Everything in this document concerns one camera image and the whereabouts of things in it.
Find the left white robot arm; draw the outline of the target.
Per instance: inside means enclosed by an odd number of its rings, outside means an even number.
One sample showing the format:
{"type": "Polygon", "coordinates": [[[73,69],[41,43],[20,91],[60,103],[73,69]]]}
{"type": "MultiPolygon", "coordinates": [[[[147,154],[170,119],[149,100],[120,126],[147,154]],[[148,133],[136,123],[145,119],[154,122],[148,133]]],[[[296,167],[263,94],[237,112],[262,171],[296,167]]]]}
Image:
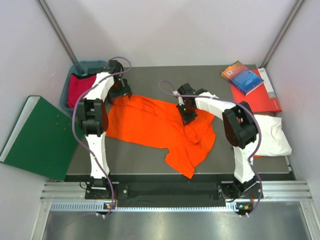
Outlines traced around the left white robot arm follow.
{"type": "Polygon", "coordinates": [[[82,146],[90,155],[91,172],[86,199],[115,199],[106,158],[105,138],[109,119],[105,100],[113,105],[117,98],[132,97],[128,81],[123,79],[124,72],[120,62],[110,60],[96,72],[92,87],[80,95],[73,110],[72,119],[77,120],[88,143],[82,146]]]}

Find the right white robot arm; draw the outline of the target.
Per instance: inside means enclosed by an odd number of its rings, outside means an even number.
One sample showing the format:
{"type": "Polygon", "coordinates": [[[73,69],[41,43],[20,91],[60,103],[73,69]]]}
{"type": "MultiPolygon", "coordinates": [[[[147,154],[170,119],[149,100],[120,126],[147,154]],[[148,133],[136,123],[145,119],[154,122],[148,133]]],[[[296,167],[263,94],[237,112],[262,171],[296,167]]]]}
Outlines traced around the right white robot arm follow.
{"type": "Polygon", "coordinates": [[[174,90],[173,95],[178,99],[177,108],[184,125],[196,119],[196,110],[208,112],[223,121],[225,137],[233,147],[235,161],[231,198],[245,198],[256,184],[253,153],[259,143],[259,131],[248,103],[235,104],[204,90],[190,94],[174,90]]]}

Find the orange t-shirt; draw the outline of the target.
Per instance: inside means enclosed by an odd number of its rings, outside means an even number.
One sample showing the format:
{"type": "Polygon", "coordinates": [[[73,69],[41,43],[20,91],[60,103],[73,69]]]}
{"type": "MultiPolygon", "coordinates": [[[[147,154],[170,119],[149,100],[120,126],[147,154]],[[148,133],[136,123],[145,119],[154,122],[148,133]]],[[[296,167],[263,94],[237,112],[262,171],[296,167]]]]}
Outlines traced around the orange t-shirt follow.
{"type": "Polygon", "coordinates": [[[145,96],[119,97],[108,114],[106,136],[146,147],[168,149],[165,162],[191,179],[211,151],[215,116],[204,110],[184,125],[174,103],[145,96]]]}

